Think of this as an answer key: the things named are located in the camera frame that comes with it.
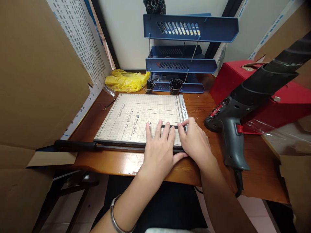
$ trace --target silver bangle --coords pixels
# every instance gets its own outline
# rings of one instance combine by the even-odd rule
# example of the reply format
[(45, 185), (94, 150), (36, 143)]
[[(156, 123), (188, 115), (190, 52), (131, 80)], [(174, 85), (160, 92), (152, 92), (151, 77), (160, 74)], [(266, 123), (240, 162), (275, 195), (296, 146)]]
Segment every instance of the silver bangle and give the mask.
[(111, 202), (111, 205), (110, 205), (110, 218), (111, 218), (111, 223), (114, 227), (114, 229), (117, 231), (117, 233), (132, 233), (136, 227), (136, 224), (135, 226), (133, 227), (133, 229), (131, 231), (123, 231), (119, 226), (118, 224), (116, 223), (116, 220), (114, 219), (114, 215), (113, 215), (113, 207), (114, 207), (114, 204), (116, 203), (116, 200), (121, 196), (121, 194), (119, 194), (116, 198), (114, 198)]

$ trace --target hand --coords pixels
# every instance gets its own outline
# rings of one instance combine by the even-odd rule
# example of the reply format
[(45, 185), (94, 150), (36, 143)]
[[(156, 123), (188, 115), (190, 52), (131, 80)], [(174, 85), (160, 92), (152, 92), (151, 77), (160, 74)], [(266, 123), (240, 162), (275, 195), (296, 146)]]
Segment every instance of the hand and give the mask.
[(182, 158), (187, 157), (186, 153), (173, 155), (175, 139), (175, 127), (169, 129), (170, 123), (165, 124), (162, 136), (162, 120), (159, 121), (155, 136), (152, 138), (149, 123), (146, 124), (147, 143), (144, 154), (144, 163), (138, 173), (151, 178), (152, 182), (162, 181), (172, 170), (173, 166)]
[[(187, 134), (183, 128), (185, 125), (188, 125)], [(178, 132), (182, 148), (193, 158), (199, 167), (211, 161), (217, 163), (211, 152), (208, 137), (193, 117), (185, 120), (183, 123), (178, 123)]]

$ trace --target floor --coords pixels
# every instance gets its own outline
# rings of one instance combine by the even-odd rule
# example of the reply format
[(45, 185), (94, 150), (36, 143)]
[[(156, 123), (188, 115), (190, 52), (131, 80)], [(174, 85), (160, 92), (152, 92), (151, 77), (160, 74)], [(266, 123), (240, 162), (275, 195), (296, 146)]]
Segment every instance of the floor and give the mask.
[[(100, 184), (90, 189), (73, 228), (73, 233), (89, 233), (97, 213), (104, 205), (109, 175), (92, 173), (90, 176), (91, 179), (98, 178)], [(55, 205), (40, 233), (65, 233), (82, 193), (83, 191), (79, 191), (62, 196)], [(214, 233), (205, 206), (204, 197), (199, 192), (197, 192), (197, 194), (206, 223), (210, 231)], [(278, 232), (272, 223), (273, 220), (269, 217), (263, 200), (246, 196), (240, 196), (238, 200), (258, 233)]]

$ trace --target red switch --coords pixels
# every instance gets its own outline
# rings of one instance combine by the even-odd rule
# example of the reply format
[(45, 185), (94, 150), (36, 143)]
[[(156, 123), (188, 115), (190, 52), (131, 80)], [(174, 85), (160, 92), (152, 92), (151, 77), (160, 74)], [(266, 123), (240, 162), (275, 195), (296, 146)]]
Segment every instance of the red switch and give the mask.
[(243, 126), (242, 125), (236, 125), (237, 132), (238, 133), (243, 133)]

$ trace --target wooden desk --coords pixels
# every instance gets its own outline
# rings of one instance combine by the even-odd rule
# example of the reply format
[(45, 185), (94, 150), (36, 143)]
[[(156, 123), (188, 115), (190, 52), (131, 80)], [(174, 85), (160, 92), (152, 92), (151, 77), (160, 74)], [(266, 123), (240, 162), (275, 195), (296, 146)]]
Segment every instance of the wooden desk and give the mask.
[[(220, 148), (220, 135), (210, 132), (203, 124), (203, 120), (216, 106), (213, 98), (208, 92), (203, 94), (183, 95), (189, 117), (194, 117), (198, 125), (208, 136), (212, 152), (217, 158), (220, 169), (232, 191), (236, 192), (237, 188), (233, 171), (227, 168), (223, 163)], [(106, 110), (103, 109), (107, 107), (113, 99), (114, 97), (102, 91), (88, 114), (73, 133), (71, 140), (91, 142), (112, 105)], [(279, 172), (279, 160), (260, 136), (245, 135), (244, 138), (245, 159), (251, 171), (242, 172), (244, 184), (244, 191), (242, 194), (275, 202), (289, 203), (285, 183)], [(133, 176), (138, 172), (143, 163), (143, 159), (144, 154), (142, 153), (107, 150), (102, 152), (81, 152), (76, 162), (70, 166), (70, 168), (106, 174)], [(182, 159), (176, 164), (165, 180), (201, 186), (198, 166), (190, 157)]]

